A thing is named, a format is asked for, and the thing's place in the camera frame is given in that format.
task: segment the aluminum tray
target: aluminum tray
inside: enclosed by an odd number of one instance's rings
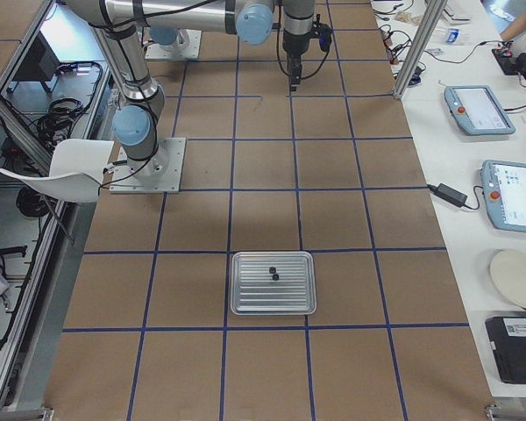
[[[273,277],[273,268],[277,276]],[[240,252],[231,266],[230,307],[238,315],[316,311],[314,261],[306,252]]]

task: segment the black device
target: black device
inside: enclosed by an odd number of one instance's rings
[[[495,317],[485,322],[499,376],[526,384],[526,317]]]
[[[505,75],[516,75],[517,73],[526,72],[526,53],[519,54],[518,57],[513,57],[509,50],[509,43],[503,48],[495,48],[492,50],[493,57],[501,66]]]

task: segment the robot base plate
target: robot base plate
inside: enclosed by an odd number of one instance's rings
[[[133,194],[133,193],[179,193],[181,183],[181,171],[183,170],[183,157],[185,155],[185,138],[167,138],[159,140],[160,147],[167,150],[169,161],[166,172],[158,181],[149,186],[142,184],[136,177],[129,177],[124,181],[111,184],[109,190],[113,194]],[[119,150],[117,157],[119,161],[126,160],[126,153],[123,148]],[[129,167],[122,165],[115,167],[113,180],[124,178],[129,174]]]

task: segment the black power brick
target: black power brick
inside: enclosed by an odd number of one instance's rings
[[[448,203],[453,204],[461,208],[466,204],[467,196],[464,193],[448,187],[446,184],[438,184],[438,186],[433,186],[432,184],[427,184],[429,190],[433,195],[440,197],[442,200],[445,200]]]

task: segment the touchscreen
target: touchscreen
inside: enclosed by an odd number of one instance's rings
[[[505,224],[526,226],[526,168],[494,164]]]
[[[483,88],[455,89],[467,116],[476,129],[494,130],[508,127],[493,99]]]

